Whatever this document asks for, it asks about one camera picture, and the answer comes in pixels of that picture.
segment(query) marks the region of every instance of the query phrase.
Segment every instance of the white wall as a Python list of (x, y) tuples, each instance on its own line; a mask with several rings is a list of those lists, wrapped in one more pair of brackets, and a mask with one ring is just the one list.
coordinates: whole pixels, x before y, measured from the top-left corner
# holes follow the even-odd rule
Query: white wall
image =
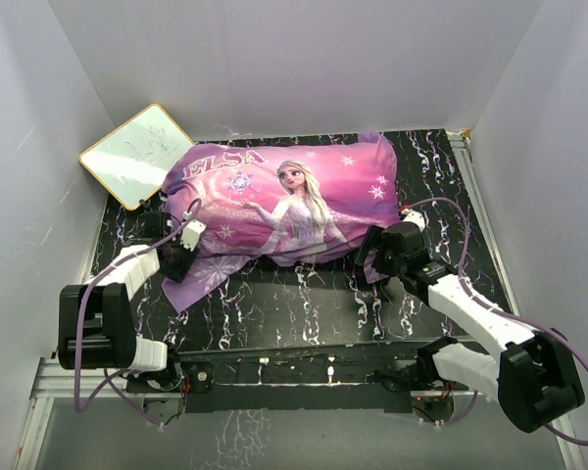
[[(472, 135), (522, 314), (588, 356), (588, 0), (544, 2)], [(572, 422), (588, 438), (588, 404)]]
[(119, 125), (195, 139), (472, 127), (541, 0), (49, 0)]
[(104, 204), (78, 154), (112, 128), (45, 0), (0, 0), (0, 469)]

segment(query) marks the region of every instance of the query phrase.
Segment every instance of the pink blanket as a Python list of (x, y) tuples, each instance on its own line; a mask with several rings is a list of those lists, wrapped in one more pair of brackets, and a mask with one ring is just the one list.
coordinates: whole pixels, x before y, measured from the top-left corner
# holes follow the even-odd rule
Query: pink blanket
[(352, 145), (192, 147), (164, 182), (164, 210), (181, 218), (199, 197), (208, 228), (185, 280), (164, 291), (181, 311), (261, 255), (282, 266), (340, 258), (370, 225), (399, 221), (395, 178), (394, 149), (376, 132)]

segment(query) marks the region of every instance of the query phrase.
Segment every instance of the character's hand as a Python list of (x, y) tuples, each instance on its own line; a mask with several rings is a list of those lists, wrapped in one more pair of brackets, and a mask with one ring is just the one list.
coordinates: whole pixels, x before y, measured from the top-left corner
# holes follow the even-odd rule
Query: character's hand
[(259, 204), (244, 200), (239, 202), (239, 207), (243, 209), (258, 209)]

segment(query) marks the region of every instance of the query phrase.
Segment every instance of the whiteboard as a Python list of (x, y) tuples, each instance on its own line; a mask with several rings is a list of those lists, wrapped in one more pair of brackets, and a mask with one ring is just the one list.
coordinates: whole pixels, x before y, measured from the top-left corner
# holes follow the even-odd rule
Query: whiteboard
[(164, 183), (194, 143), (164, 109), (153, 104), (80, 154), (80, 163), (128, 211)]

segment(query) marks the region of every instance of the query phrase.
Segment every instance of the character's face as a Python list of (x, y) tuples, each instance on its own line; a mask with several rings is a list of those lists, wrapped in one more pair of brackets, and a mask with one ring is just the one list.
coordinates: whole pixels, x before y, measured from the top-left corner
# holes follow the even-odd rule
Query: character's face
[(278, 174), (283, 186), (289, 189), (296, 189), (305, 184), (305, 173), (295, 166), (285, 166)]

